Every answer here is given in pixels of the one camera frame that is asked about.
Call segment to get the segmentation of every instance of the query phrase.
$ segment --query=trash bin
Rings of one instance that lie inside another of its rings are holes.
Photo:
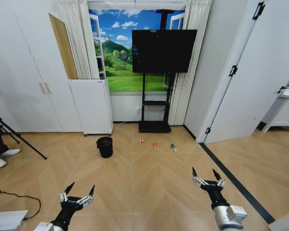
[[[99,138],[96,142],[96,146],[100,150],[102,158],[109,158],[112,156],[112,138]]]

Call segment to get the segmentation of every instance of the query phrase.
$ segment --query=wooden floor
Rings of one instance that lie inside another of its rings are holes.
[[[249,215],[244,230],[269,230],[183,127],[172,127],[170,134],[149,134],[139,133],[137,124],[123,124],[114,129],[114,155],[109,159],[102,159],[96,149],[95,142],[100,136],[84,137],[81,133],[23,136],[48,160],[21,144],[22,152],[6,157],[8,165],[0,169],[0,189],[42,201],[40,213],[24,222],[22,231],[33,230],[40,221],[53,220],[60,211],[59,192],[74,181],[70,192],[73,196],[85,196],[93,184],[96,191],[93,203],[74,215],[72,231],[217,231],[210,199],[192,181],[192,166],[203,179],[214,179],[212,168],[226,179],[224,197],[230,204],[243,206]],[[276,217],[289,211],[287,136],[256,132],[245,140],[209,145]],[[4,139],[11,148],[17,147],[9,137]],[[172,142],[177,153],[170,148]],[[272,182],[274,172],[276,180]],[[37,208],[38,204],[30,199],[0,197],[0,211],[29,209],[33,214]]]
[[[289,213],[289,131],[207,146],[275,219]]]

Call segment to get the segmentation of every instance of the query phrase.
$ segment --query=plastic bottle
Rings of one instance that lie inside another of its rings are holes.
[[[174,143],[172,143],[172,144],[170,145],[170,147],[171,147],[175,152],[178,151],[177,148],[175,147]]]

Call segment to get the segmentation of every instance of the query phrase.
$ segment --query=tripod leg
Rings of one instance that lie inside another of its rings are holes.
[[[44,158],[44,160],[47,160],[47,157],[44,156],[39,150],[37,150],[35,147],[33,147],[28,141],[26,141],[24,138],[21,137],[20,134],[16,133],[16,136],[21,139],[26,145],[28,145],[30,148],[32,148],[34,151],[36,151],[41,157]]]
[[[47,160],[47,157],[44,156],[39,150],[37,150],[35,147],[33,147],[28,141],[26,141],[20,134],[18,134],[16,131],[14,131],[11,127],[9,127],[6,123],[3,122],[2,118],[0,118],[0,124],[2,124],[4,127],[6,127],[8,130],[11,131],[15,136],[17,136],[19,139],[21,139],[26,145],[28,145],[30,148],[32,148],[34,151],[36,151],[41,157],[44,158],[44,160]]]
[[[3,126],[1,126],[1,129],[8,134],[13,140],[16,141],[16,143],[20,143],[12,134],[10,134]]]

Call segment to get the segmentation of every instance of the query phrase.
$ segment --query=television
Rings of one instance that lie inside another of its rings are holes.
[[[133,72],[187,72],[197,30],[133,30]]]

